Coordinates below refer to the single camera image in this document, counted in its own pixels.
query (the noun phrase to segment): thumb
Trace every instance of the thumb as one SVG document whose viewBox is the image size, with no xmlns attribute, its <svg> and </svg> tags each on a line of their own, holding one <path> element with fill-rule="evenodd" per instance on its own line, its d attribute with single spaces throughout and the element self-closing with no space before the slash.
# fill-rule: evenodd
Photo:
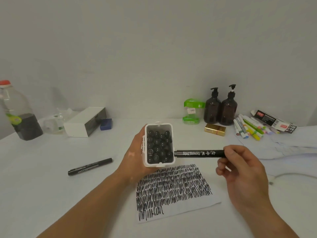
<svg viewBox="0 0 317 238">
<path fill-rule="evenodd" d="M 224 154 L 226 155 L 227 159 L 237 168 L 240 174 L 248 171 L 248 164 L 232 148 L 224 147 Z"/>
</svg>

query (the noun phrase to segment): red bottle cap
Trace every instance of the red bottle cap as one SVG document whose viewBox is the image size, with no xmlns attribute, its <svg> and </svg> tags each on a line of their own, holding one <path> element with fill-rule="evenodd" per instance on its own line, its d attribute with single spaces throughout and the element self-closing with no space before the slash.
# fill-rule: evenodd
<svg viewBox="0 0 317 238">
<path fill-rule="evenodd" d="M 9 80 L 0 80 L 0 86 L 2 85 L 10 85 L 10 81 Z"/>
</svg>

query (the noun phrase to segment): person's left hand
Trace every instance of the person's left hand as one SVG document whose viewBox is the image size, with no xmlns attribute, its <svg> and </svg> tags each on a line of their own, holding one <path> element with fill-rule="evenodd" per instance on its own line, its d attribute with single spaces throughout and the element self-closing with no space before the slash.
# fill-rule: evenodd
<svg viewBox="0 0 317 238">
<path fill-rule="evenodd" d="M 145 126 L 137 133 L 125 153 L 116 173 L 125 178 L 129 184 L 139 182 L 144 176 L 157 171 L 156 167 L 145 167 L 142 161 L 141 145 L 145 135 Z"/>
</svg>

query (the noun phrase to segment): black permanent marker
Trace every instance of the black permanent marker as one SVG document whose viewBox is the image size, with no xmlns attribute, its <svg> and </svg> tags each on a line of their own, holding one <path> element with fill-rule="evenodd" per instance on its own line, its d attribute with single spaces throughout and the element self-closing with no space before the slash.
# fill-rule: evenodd
<svg viewBox="0 0 317 238">
<path fill-rule="evenodd" d="M 95 162 L 92 164 L 87 164 L 87 165 L 84 165 L 84 166 L 81 166 L 81 167 L 78 167 L 75 169 L 71 169 L 70 171 L 68 171 L 68 175 L 73 176 L 73 175 L 76 175 L 78 173 L 82 173 L 82 172 L 85 172 L 87 170 L 97 168 L 97 167 L 105 165 L 105 164 L 110 164 L 110 163 L 112 163 L 112 161 L 113 161 L 112 158 L 109 158 L 109 159 L 101 160 L 101 161 L 98 161 L 98 162 Z"/>
<path fill-rule="evenodd" d="M 174 151 L 177 158 L 226 158 L 224 150 L 177 150 Z"/>
</svg>

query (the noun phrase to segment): red logo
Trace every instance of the red logo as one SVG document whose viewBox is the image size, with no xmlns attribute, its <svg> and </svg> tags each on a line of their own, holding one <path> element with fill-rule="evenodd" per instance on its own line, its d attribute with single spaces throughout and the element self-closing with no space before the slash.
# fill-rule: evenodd
<svg viewBox="0 0 317 238">
<path fill-rule="evenodd" d="M 261 116 L 261 117 L 263 117 L 263 116 L 264 116 L 264 114 L 263 114 L 263 113 L 261 113 L 261 112 L 257 112 L 256 114 L 257 114 L 257 115 L 259 115 L 259 116 Z"/>
</svg>

